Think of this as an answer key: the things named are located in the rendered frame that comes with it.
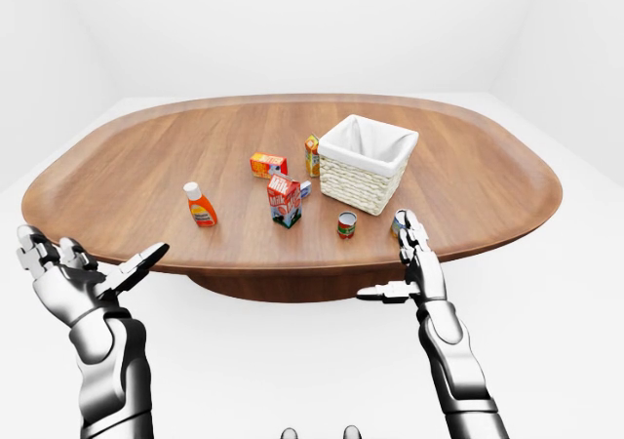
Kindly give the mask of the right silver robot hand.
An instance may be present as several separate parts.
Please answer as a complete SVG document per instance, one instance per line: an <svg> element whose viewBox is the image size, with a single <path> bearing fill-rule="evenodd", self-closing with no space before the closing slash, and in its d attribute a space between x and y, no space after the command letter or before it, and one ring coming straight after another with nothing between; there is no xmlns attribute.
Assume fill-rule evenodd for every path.
<svg viewBox="0 0 624 439"><path fill-rule="evenodd" d="M356 297L401 303L414 299L417 304L429 300L446 300L443 271L436 253L428 245L428 234L412 210L406 209L406 227L399 232L400 260L406 266L402 281L363 288Z"/></svg>

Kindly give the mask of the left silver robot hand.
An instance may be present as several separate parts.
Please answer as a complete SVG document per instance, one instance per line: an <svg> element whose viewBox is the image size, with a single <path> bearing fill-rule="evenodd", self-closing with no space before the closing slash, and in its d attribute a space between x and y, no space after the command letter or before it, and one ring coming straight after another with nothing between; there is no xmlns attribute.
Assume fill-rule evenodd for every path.
<svg viewBox="0 0 624 439"><path fill-rule="evenodd" d="M72 238L54 244L38 228L21 225L18 239L19 261L33 277L35 294L69 327L97 308L116 307L119 294L147 276L170 248L156 243L103 274L96 259Z"/></svg>

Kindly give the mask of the white woven basket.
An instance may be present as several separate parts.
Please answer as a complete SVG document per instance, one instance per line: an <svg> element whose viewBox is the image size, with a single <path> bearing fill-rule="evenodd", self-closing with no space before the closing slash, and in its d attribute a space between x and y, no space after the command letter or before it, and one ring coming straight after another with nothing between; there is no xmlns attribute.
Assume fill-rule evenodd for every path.
<svg viewBox="0 0 624 439"><path fill-rule="evenodd" d="M396 191L419 133L351 114L319 139L320 188L373 216Z"/></svg>

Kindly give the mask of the red and green tin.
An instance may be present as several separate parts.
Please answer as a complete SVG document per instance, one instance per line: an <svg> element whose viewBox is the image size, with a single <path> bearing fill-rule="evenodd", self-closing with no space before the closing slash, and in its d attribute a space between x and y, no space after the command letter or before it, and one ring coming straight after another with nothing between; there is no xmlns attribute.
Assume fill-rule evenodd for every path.
<svg viewBox="0 0 624 439"><path fill-rule="evenodd" d="M338 216L337 233L341 239L350 239L355 233L357 215L353 212L342 212Z"/></svg>

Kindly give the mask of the round dark wooden table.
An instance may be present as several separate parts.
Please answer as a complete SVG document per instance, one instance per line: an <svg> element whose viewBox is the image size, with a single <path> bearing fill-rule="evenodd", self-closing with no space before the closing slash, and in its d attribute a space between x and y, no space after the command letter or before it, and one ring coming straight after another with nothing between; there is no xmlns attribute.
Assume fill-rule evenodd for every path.
<svg viewBox="0 0 624 439"><path fill-rule="evenodd" d="M289 174L305 180L305 139L351 114L419 133L384 211L360 213L344 240L337 223L345 205L314 189L293 227L274 222L251 156L284 156ZM191 181L214 207L216 225L192 217L183 190ZM120 117L47 168L21 209L51 240L74 238L109 263L165 242L162 272L240 299L313 302L403 277L390 231L401 208L416 213L447 261L532 232L561 200L552 169L479 113L431 100L319 94L191 100Z"/></svg>

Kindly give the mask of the orange bottle with white cap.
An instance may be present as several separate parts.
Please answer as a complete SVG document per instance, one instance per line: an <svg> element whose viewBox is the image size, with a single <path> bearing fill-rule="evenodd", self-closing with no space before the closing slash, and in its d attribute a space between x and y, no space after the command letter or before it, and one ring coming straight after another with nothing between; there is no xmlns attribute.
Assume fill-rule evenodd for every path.
<svg viewBox="0 0 624 439"><path fill-rule="evenodd" d="M191 181L183 186L187 195L188 206L196 224L200 227L211 227L217 224L215 209L208 198L201 192L197 182Z"/></svg>

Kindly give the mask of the red milk carton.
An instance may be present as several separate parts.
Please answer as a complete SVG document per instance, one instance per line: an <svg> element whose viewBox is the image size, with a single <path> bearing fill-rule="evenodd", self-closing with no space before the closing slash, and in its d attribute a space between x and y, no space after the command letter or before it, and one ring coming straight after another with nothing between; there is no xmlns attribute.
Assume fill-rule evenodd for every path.
<svg viewBox="0 0 624 439"><path fill-rule="evenodd" d="M275 222L291 228L302 213L300 183L281 173L272 175L267 194L271 217Z"/></svg>

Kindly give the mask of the orange juice carton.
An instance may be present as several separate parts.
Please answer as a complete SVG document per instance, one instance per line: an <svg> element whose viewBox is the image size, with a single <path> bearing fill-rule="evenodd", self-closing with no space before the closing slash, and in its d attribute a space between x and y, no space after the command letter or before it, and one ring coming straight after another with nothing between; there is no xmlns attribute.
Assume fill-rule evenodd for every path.
<svg viewBox="0 0 624 439"><path fill-rule="evenodd" d="M311 178L318 177L320 175L319 139L315 135L310 135L304 145L306 172Z"/></svg>

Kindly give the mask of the red and orange butter box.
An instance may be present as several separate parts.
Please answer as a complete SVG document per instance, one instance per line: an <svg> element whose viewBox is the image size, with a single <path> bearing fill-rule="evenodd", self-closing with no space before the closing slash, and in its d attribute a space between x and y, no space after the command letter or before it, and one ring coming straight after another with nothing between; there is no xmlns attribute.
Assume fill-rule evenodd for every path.
<svg viewBox="0 0 624 439"><path fill-rule="evenodd" d="M275 173L288 173L287 158L283 156L256 152L250 158L250 164L253 175L259 178L270 179Z"/></svg>

